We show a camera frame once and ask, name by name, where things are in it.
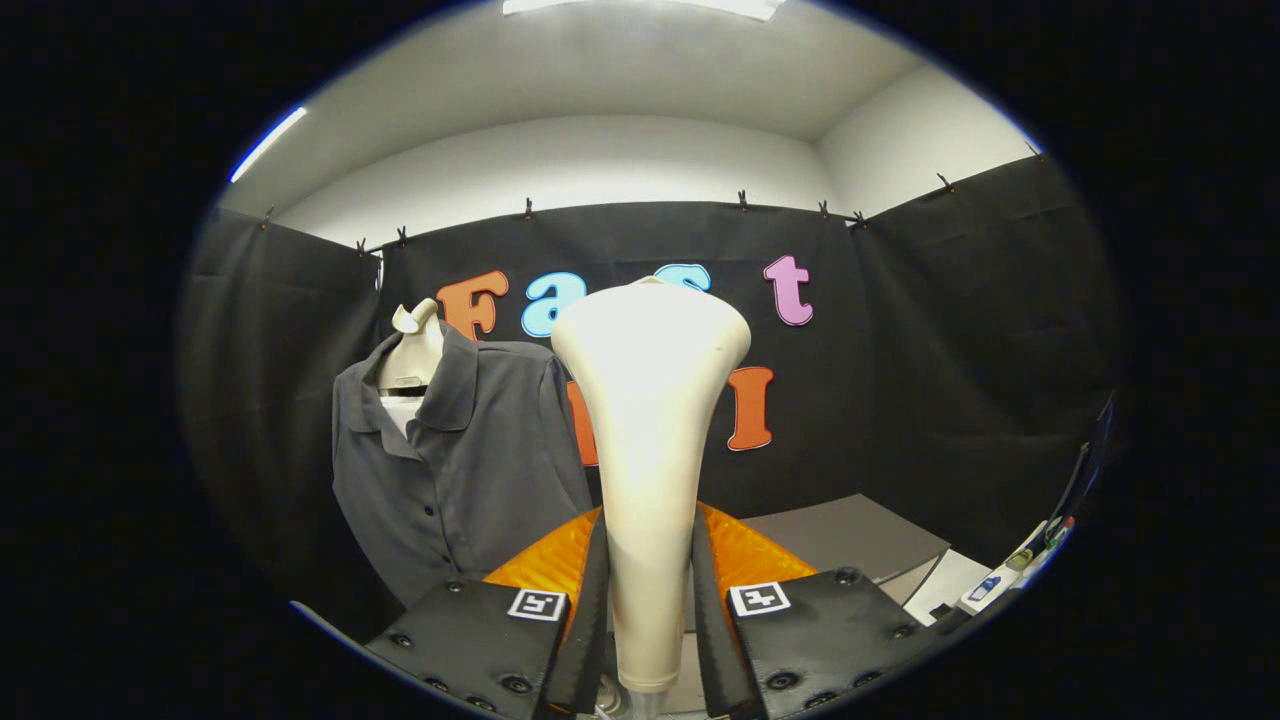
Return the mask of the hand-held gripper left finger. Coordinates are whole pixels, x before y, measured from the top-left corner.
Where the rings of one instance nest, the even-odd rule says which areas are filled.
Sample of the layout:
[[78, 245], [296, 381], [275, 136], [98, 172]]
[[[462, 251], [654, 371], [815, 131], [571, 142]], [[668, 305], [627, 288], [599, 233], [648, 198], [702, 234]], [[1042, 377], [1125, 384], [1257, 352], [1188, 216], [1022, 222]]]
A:
[[593, 509], [480, 580], [436, 583], [366, 648], [413, 683], [499, 719], [590, 714], [609, 574], [604, 512]]

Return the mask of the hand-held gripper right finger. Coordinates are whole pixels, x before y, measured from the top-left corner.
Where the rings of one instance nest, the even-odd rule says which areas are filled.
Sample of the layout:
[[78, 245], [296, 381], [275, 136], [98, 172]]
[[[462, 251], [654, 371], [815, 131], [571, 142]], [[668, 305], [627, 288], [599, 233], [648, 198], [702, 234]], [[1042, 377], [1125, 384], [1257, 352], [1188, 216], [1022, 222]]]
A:
[[691, 584], [713, 719], [814, 719], [938, 653], [945, 635], [854, 566], [818, 571], [699, 503]]

